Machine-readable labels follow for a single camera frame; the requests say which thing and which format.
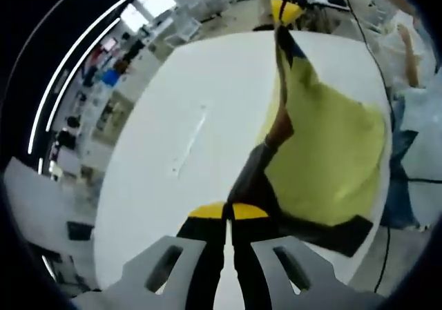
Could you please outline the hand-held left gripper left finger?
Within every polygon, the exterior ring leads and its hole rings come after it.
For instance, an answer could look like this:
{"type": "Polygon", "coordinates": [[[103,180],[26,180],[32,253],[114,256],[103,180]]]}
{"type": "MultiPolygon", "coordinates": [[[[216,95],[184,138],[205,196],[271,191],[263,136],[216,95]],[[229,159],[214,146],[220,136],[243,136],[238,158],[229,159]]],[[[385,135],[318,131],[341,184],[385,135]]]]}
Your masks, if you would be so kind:
{"type": "Polygon", "coordinates": [[[212,309],[224,266],[224,202],[99,213],[99,286],[116,309],[212,309]]]}

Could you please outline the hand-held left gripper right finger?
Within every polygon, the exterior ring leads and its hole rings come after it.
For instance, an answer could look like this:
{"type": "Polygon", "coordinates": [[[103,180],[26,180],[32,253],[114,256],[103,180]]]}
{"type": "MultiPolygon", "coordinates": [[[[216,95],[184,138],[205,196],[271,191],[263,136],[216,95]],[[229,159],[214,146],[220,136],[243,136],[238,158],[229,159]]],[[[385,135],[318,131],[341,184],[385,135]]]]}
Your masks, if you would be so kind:
{"type": "Polygon", "coordinates": [[[333,266],[250,204],[231,206],[234,267],[246,309],[349,309],[333,266]]]}

